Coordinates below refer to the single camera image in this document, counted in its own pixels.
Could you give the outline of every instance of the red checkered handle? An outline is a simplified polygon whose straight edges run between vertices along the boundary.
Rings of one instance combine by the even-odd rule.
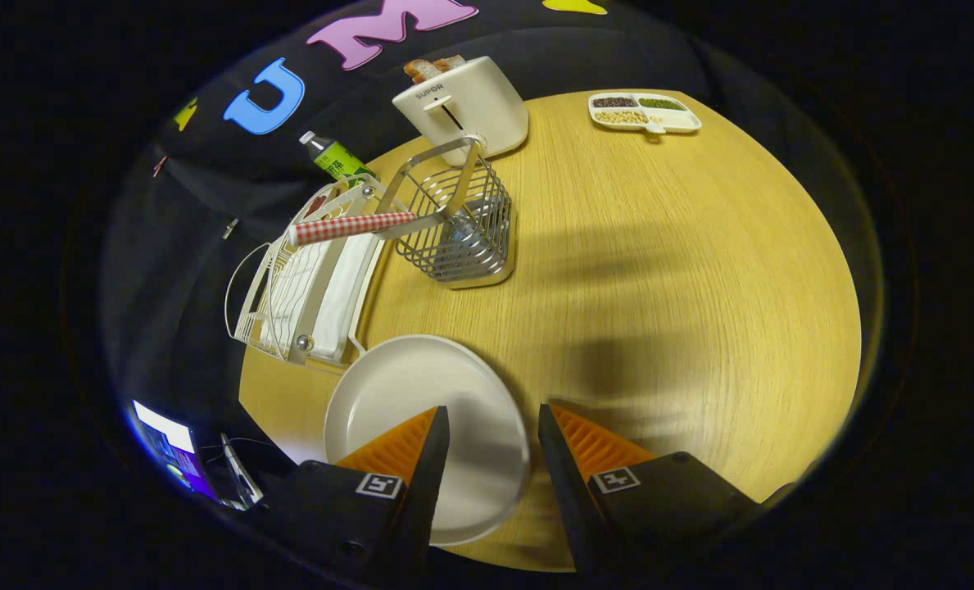
[[[337,217],[333,220],[307,221],[294,224],[287,230],[292,247],[307,246],[310,243],[326,242],[334,238],[348,238],[349,235],[385,231],[396,225],[416,220],[415,214],[402,211],[397,213],[378,213],[376,216]]]

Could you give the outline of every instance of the divided snack tray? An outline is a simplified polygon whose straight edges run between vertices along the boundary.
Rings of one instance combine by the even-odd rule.
[[[592,103],[602,98],[615,98],[616,102],[624,102],[630,106],[592,106]],[[647,107],[641,104],[641,100],[666,101],[680,106],[677,108],[658,108]],[[618,122],[617,120],[606,120],[608,117],[620,115],[620,113],[632,113],[640,122]],[[604,127],[613,129],[646,129],[651,134],[691,134],[701,127],[701,120],[694,115],[685,104],[676,98],[665,96],[665,94],[655,93],[598,93],[588,97],[588,115],[596,123]]]

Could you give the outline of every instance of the white toaster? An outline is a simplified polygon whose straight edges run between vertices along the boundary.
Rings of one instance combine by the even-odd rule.
[[[426,79],[398,93],[392,104],[433,146],[474,138],[482,146],[480,153],[489,157],[515,149],[527,138],[527,105],[490,57],[475,57]],[[465,154],[453,150],[442,158],[457,166]]]

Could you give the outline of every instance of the monitor screen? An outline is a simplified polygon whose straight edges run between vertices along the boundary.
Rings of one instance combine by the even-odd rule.
[[[165,469],[184,487],[216,502],[217,496],[210,485],[210,480],[206,477],[202,463],[196,456],[188,426],[164,418],[141,406],[136,400],[134,400],[134,410],[138,414],[139,425],[148,451],[160,460]]]

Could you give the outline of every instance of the white plate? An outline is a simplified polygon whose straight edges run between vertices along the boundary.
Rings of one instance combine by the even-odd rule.
[[[435,406],[446,406],[450,451],[430,543],[460,545],[486,537],[512,515],[531,456],[508,389],[468,348],[438,336],[411,335],[360,356],[326,408],[326,460],[337,463]]]
[[[618,107],[602,107],[602,106],[592,106],[592,101],[596,98],[629,98],[635,106],[618,106]],[[662,98],[663,100],[673,101],[677,105],[682,106],[686,109],[685,111],[677,111],[677,109],[671,108],[656,108],[656,107],[645,107],[640,104],[640,98]],[[634,111],[639,112],[640,115],[647,119],[647,123],[609,123],[606,120],[599,119],[600,112],[614,112],[614,111]],[[649,134],[666,134],[666,132],[673,132],[674,134],[691,134],[693,131],[697,131],[701,128],[701,120],[699,117],[694,115],[689,108],[686,108],[685,104],[678,101],[676,98],[668,97],[666,94],[652,94],[652,93],[598,93],[592,94],[588,97],[588,115],[592,117],[596,123],[603,125],[604,127],[610,127],[611,129],[625,129],[625,130],[639,130],[646,129]]]

